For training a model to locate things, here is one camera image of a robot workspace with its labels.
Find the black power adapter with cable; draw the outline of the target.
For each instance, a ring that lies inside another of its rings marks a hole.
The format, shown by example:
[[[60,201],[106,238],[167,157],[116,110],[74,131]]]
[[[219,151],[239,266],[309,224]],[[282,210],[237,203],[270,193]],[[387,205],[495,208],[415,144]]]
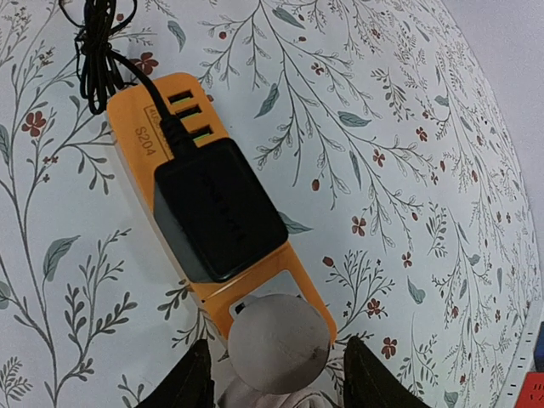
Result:
[[[283,269],[288,232],[196,78],[151,79],[111,37],[113,1],[87,1],[75,39],[81,96],[109,117],[117,152],[189,281],[267,280]]]

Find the red cube socket adapter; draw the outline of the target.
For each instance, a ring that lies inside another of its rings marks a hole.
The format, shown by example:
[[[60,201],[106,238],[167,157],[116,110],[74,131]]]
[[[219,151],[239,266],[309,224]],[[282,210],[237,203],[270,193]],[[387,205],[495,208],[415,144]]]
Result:
[[[529,372],[525,378],[523,391],[527,407],[543,407],[543,373]]]

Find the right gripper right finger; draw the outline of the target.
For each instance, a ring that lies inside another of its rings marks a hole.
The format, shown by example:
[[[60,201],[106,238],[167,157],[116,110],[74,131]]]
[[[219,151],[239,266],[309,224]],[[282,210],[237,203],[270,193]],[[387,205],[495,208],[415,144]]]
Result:
[[[362,408],[425,408],[356,336],[343,355],[343,404]]]

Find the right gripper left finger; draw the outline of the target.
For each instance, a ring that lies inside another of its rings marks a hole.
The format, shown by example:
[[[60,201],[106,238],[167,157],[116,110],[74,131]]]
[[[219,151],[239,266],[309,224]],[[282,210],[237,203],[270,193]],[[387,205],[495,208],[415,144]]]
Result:
[[[195,341],[141,408],[213,408],[215,382],[208,342]]]

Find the white multicolour power strip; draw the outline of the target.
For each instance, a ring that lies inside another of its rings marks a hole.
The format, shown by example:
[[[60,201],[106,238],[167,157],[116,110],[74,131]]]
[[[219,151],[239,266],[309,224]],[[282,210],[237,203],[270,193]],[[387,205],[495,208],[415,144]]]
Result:
[[[521,394],[527,373],[535,368],[533,350],[540,331],[541,319],[538,318],[531,326],[527,325],[520,336],[513,363],[508,371],[496,406],[501,408],[514,407]]]

